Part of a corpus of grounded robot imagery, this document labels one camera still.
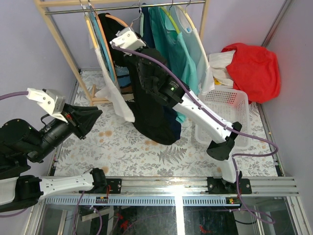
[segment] clothes rack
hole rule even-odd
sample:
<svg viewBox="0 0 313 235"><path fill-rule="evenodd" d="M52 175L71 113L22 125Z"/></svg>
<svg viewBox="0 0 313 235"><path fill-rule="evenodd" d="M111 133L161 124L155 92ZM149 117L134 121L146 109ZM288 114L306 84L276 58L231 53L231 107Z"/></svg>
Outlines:
<svg viewBox="0 0 313 235"><path fill-rule="evenodd" d="M88 11L88 9L79 9L79 10L67 10L67 11L50 11L53 7L68 7L68 6L80 6L82 5L95 5L95 4L107 4L107 3L130 3L134 2L134 0L52 0L52 1L43 1L43 0L34 0L34 3L41 14L42 18L44 19L45 23L47 24L52 36L54 37L56 43L58 44L62 54L64 55L68 65L70 66L71 70L73 71L79 85L83 89L86 94L86 97L90 101L90 105L95 104L103 104L108 103L109 101L105 98L96 98L95 94L95 85L92 87L91 93L89 92L88 88L86 87L85 83L82 80L80 75L80 69L77 67L73 56L66 46L57 26L54 23L52 15L57 14L70 14L70 13L78 13ZM170 5L190 5L190 4L203 4L202 16L201 16L201 24L199 35L201 40L203 39L204 29L206 25L207 13L209 8L210 0L201 0L201 1L184 1L184 2L170 2L170 3L156 3L156 4L148 4L148 5L141 5L141 7L156 7L156 6L170 6ZM93 11L108 11L108 10L121 10L121 9L134 9L139 8L138 5L132 6L120 6L120 7L107 7L107 8L93 8Z"/></svg>

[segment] red wire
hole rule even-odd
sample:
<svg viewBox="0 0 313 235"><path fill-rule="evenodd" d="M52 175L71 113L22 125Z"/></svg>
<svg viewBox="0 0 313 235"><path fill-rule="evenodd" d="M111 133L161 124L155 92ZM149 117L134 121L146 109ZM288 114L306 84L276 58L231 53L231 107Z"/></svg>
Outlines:
<svg viewBox="0 0 313 235"><path fill-rule="evenodd" d="M108 186L107 186L107 199L108 199L108 203L109 203L109 193L110 193L110 191L111 191L111 186L108 185Z"/></svg>
<svg viewBox="0 0 313 235"><path fill-rule="evenodd" d="M212 231L205 230L202 225L200 225L200 231L201 231L201 233L203 233L203 234L211 234L211 233L212 233Z"/></svg>

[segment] wooden post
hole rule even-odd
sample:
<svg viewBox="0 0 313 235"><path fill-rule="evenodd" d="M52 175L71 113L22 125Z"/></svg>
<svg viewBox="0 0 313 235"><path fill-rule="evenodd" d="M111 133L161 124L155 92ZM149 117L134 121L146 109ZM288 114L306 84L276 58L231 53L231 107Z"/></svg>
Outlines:
<svg viewBox="0 0 313 235"><path fill-rule="evenodd" d="M201 24L200 24L200 33L199 33L201 41L203 41L203 37L204 37L204 30L206 26L207 13L209 11L209 5L210 5L210 0L206 0L205 3L203 4Z"/></svg>
<svg viewBox="0 0 313 235"><path fill-rule="evenodd" d="M47 16L45 14L45 8L40 7L40 2L41 2L40 0L34 0L34 2L35 2L35 5L36 5L39 13L41 14L42 18L44 19L45 23L47 24L52 36L54 37L56 43L58 44L61 52L63 53L68 65L70 66L76 79L78 80L79 85L84 90L88 100L91 101L91 95L90 95L85 83L83 82L81 75L79 74L78 68L77 68L70 52L68 51L62 37L60 36L58 30L56 29L56 26L55 26L51 16Z"/></svg>

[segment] lavender wall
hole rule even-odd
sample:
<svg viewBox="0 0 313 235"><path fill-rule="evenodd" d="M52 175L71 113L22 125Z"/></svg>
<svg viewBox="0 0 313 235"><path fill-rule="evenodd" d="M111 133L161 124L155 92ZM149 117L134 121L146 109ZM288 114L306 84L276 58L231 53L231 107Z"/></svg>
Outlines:
<svg viewBox="0 0 313 235"><path fill-rule="evenodd" d="M0 8L0 94L27 87L57 89L68 96L75 77L32 1L4 1ZM45 112L20 96L0 102L0 125L22 118L42 128ZM30 164L27 174L46 175L51 156L43 164ZM0 218L0 234L20 235L30 210L12 218Z"/></svg>
<svg viewBox="0 0 313 235"><path fill-rule="evenodd" d="M141 3L171 2L146 0ZM219 52L223 47L242 42L261 45L284 0L211 0L203 45L207 53ZM138 3L96 5L98 7L125 6ZM202 4L190 5L188 14L199 29ZM80 9L81 7L51 8L50 10ZM110 11L130 24L138 17L138 9ZM83 13L55 15L54 19L65 38L78 66L82 69L98 68L98 62L88 40L88 30Z"/></svg>
<svg viewBox="0 0 313 235"><path fill-rule="evenodd" d="M287 174L295 177L313 227L312 0L294 1L269 49L278 56L280 95L264 104Z"/></svg>

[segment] white shirt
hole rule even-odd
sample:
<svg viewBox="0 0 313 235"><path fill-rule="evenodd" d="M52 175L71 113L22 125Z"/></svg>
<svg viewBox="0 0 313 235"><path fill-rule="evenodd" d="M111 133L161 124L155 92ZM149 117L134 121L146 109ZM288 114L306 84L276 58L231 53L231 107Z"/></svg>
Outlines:
<svg viewBox="0 0 313 235"><path fill-rule="evenodd" d="M171 16L182 32L189 55L196 64L199 88L204 95L214 89L214 78L199 33L191 26L185 14L180 7L171 8Z"/></svg>

